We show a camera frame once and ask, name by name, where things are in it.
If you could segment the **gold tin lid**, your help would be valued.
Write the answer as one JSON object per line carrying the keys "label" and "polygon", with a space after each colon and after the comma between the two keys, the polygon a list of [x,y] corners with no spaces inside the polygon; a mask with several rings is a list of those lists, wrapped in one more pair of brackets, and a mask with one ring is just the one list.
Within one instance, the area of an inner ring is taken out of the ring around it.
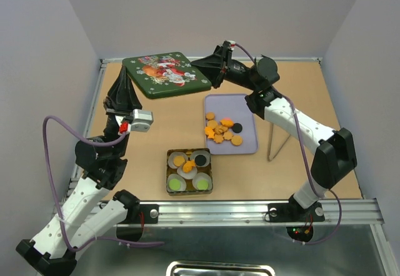
{"label": "gold tin lid", "polygon": [[129,57],[122,60],[137,88],[149,99],[209,91],[211,82],[181,52]]}

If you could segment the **green christmas cookie tin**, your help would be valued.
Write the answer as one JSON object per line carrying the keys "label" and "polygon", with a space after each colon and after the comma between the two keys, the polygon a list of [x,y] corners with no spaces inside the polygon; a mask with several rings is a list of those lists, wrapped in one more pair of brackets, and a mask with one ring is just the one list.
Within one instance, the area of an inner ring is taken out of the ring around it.
{"label": "green christmas cookie tin", "polygon": [[[210,150],[208,148],[197,148],[197,149],[171,149],[167,151],[167,156],[166,156],[166,181],[167,181],[167,177],[170,174],[178,174],[177,173],[177,169],[172,169],[168,166],[168,157],[172,152],[183,152],[187,155],[188,160],[190,160],[190,156],[192,154],[193,151],[195,150],[206,150],[210,153]],[[203,191],[203,190],[196,190],[193,187],[193,179],[185,179],[186,180],[186,190],[183,192],[175,192],[175,193],[169,193],[166,189],[166,192],[170,195],[170,196],[178,196],[178,195],[200,195],[200,194],[210,194],[213,191],[213,174],[212,174],[212,165],[211,165],[211,161],[210,164],[206,167],[197,167],[197,174],[203,172],[208,174],[211,178],[212,178],[212,190],[207,190],[207,191]]]}

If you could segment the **green sandwich cookie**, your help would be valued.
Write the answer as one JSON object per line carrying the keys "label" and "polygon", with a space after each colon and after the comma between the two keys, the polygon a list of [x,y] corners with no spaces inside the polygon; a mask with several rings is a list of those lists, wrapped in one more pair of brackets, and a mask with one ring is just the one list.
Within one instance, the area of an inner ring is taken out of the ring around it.
{"label": "green sandwich cookie", "polygon": [[197,185],[197,190],[208,190],[209,188],[209,183],[206,179],[200,179],[196,183]]}
{"label": "green sandwich cookie", "polygon": [[179,179],[170,179],[168,182],[168,187],[170,190],[179,191],[181,189],[181,182]]}

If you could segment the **steel kitchen tongs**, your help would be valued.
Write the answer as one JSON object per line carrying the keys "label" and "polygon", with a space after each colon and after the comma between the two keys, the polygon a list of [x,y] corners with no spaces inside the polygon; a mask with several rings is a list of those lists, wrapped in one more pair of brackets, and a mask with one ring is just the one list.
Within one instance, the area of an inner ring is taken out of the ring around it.
{"label": "steel kitchen tongs", "polygon": [[291,135],[287,132],[283,132],[279,130],[279,127],[275,124],[271,124],[270,130],[268,133],[268,142],[267,142],[267,161],[272,162],[282,151],[283,147],[290,140]]}

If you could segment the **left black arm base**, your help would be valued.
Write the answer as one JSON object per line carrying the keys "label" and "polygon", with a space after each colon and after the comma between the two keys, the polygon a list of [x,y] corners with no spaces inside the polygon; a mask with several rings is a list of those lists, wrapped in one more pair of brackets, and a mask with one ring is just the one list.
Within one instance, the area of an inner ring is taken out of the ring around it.
{"label": "left black arm base", "polygon": [[128,212],[127,217],[116,227],[116,237],[121,240],[138,242],[146,227],[158,223],[159,205],[141,203],[138,209]]}

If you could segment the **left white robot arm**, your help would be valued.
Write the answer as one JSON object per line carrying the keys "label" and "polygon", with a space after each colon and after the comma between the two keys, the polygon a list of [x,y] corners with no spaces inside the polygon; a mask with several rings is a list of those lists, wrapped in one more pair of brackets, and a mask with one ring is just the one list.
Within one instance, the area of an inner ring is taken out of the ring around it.
{"label": "left white robot arm", "polygon": [[[126,190],[116,192],[103,209],[90,216],[123,177],[130,133],[147,132],[154,121],[152,112],[143,110],[126,66],[122,66],[103,104],[107,121],[101,136],[85,138],[53,115],[43,120],[44,157],[56,212],[40,232],[16,247],[16,252],[40,275],[71,275],[79,256],[90,244],[110,240],[104,233],[112,226],[138,218],[140,201]],[[49,160],[49,121],[57,122],[78,139],[76,165],[84,172],[63,204],[55,189]]]}

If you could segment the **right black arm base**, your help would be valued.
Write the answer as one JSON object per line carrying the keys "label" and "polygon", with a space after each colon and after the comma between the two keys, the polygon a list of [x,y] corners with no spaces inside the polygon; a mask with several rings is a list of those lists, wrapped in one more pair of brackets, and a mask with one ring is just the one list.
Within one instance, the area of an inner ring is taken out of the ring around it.
{"label": "right black arm base", "polygon": [[324,222],[325,216],[319,202],[308,209],[290,202],[279,202],[267,206],[264,220],[270,223],[284,223],[291,239],[309,243],[314,235],[314,224]]}

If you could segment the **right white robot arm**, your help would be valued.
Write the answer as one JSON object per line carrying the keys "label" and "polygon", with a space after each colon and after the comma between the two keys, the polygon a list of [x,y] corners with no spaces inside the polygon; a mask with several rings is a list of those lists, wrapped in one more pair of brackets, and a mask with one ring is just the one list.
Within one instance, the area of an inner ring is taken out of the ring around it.
{"label": "right white robot arm", "polygon": [[213,86],[227,80],[252,90],[245,98],[249,110],[295,137],[301,152],[309,150],[314,156],[311,163],[304,162],[307,182],[287,205],[289,216],[301,220],[310,213],[310,206],[357,166],[353,135],[344,127],[335,130],[296,109],[293,101],[274,87],[280,79],[276,62],[262,56],[253,58],[251,67],[244,67],[232,59],[235,47],[235,42],[226,41],[215,48],[217,73]]}

